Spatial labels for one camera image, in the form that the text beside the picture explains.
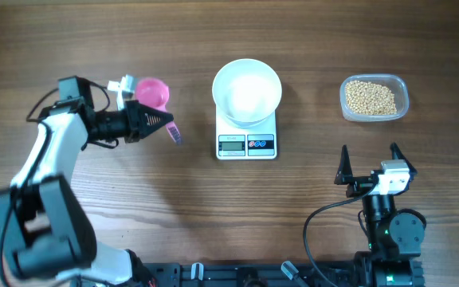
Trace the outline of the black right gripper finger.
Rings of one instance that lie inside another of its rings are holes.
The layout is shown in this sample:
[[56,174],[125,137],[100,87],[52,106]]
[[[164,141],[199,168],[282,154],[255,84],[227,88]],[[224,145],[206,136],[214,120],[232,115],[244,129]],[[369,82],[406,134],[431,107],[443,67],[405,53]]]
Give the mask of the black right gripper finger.
[[350,156],[346,145],[342,146],[339,167],[335,175],[335,185],[345,185],[353,183],[353,171],[351,169]]
[[417,169],[410,163],[410,161],[403,155],[403,153],[401,152],[400,148],[398,147],[398,145],[393,142],[391,145],[390,145],[390,150],[391,150],[391,156],[392,156],[392,159],[400,159],[400,160],[403,160],[406,165],[408,166],[409,168],[409,173],[410,175],[417,175],[418,174],[418,171]]

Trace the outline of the pink plastic measuring scoop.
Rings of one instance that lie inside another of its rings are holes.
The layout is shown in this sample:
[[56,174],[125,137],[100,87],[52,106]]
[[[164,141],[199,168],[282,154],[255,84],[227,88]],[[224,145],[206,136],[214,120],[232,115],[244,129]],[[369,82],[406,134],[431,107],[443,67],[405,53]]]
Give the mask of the pink plastic measuring scoop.
[[[135,98],[150,108],[167,112],[167,103],[170,98],[169,87],[160,79],[146,77],[141,79],[135,87]],[[173,141],[180,145],[182,137],[174,121],[166,124],[166,129]]]

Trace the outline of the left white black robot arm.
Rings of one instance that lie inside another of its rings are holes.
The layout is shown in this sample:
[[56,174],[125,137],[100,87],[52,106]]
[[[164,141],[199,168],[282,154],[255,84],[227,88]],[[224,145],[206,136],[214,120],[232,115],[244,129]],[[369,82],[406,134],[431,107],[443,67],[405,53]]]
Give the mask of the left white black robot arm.
[[96,239],[71,188],[78,154],[87,145],[114,149],[120,140],[138,142],[173,121],[169,112],[120,101],[115,111],[96,110],[96,83],[62,78],[59,99],[27,122],[37,139],[22,169],[0,190],[0,281],[6,272],[20,280],[56,279],[78,285],[154,286],[153,273],[130,250]]

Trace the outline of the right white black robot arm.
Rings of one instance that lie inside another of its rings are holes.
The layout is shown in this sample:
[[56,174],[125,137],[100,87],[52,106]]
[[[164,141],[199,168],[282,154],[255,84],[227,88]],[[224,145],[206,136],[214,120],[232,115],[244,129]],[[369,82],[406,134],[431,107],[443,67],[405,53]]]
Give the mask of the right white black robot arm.
[[363,204],[363,224],[369,250],[354,257],[355,286],[424,286],[421,255],[426,218],[416,210],[397,209],[394,198],[406,193],[417,170],[398,145],[390,145],[392,159],[368,176],[355,176],[342,146],[334,184],[347,187],[346,196]]

